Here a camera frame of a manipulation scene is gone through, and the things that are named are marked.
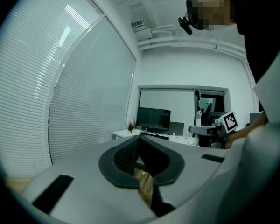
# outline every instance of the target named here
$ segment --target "window blinds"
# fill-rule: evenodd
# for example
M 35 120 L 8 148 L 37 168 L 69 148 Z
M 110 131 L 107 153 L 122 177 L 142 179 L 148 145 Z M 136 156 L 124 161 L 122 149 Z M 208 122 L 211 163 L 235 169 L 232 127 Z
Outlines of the window blinds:
M 48 167 L 44 109 L 69 47 L 101 13 L 88 0 L 19 0 L 0 28 L 0 162 L 8 176 Z
M 124 127 L 135 59 L 106 18 L 77 44 L 54 89 L 49 117 L 53 164 Z

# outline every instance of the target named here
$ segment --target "desk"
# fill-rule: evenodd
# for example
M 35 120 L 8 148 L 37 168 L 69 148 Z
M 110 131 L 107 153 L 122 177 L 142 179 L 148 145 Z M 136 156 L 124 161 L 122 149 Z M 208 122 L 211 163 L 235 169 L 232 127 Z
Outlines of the desk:
M 133 129 L 132 132 L 128 131 L 127 129 L 113 132 L 113 134 L 116 136 L 116 139 L 140 135 L 140 133 L 141 133 L 140 129 Z M 193 137 L 173 136 L 173 135 L 167 135 L 167 134 L 161 134 L 161 133 L 159 135 L 169 137 L 169 141 L 172 141 L 175 143 L 180 143 L 180 144 L 185 144 L 185 145 L 194 145 Z

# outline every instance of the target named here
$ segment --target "bottle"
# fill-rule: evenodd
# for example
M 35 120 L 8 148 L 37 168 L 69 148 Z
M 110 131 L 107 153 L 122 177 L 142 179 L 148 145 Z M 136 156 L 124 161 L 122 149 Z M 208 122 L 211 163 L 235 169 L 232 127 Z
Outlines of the bottle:
M 134 122 L 133 122 L 133 119 L 131 119 L 130 122 L 129 122 L 129 128 L 128 128 L 128 130 L 129 130 L 129 131 L 132 131 L 132 130 L 133 130 L 133 126 L 134 126 Z
M 196 113 L 196 127 L 200 127 L 201 126 L 201 110 L 199 110 L 197 113 Z M 195 134 L 194 136 L 194 146 L 198 146 L 199 144 L 199 135 L 198 134 Z

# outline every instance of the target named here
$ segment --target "white table surface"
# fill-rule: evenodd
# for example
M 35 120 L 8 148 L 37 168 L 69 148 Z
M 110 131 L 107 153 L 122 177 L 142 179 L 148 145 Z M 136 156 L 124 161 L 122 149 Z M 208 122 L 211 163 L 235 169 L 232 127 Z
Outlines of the white table surface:
M 121 137 L 121 138 L 139 135 L 140 133 L 141 133 L 140 129 L 133 129 L 133 131 L 128 131 L 127 129 L 124 129 L 124 130 L 113 132 L 114 135 L 116 135 L 117 137 Z M 169 141 L 172 141 L 175 143 L 180 143 L 180 144 L 185 144 L 185 145 L 194 145 L 193 137 L 173 136 L 173 135 L 167 135 L 167 134 L 162 134 L 162 133 L 160 133 L 160 136 L 169 137 Z

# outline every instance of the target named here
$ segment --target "person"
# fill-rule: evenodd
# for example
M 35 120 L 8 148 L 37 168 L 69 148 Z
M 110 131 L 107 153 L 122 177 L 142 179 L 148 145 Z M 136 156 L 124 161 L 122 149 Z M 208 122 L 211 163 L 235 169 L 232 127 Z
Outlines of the person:
M 244 35 L 247 61 L 257 83 L 280 50 L 280 0 L 187 0 L 186 7 L 191 26 L 198 30 L 237 25 Z M 266 122 L 263 112 L 250 126 L 229 135 L 225 148 Z

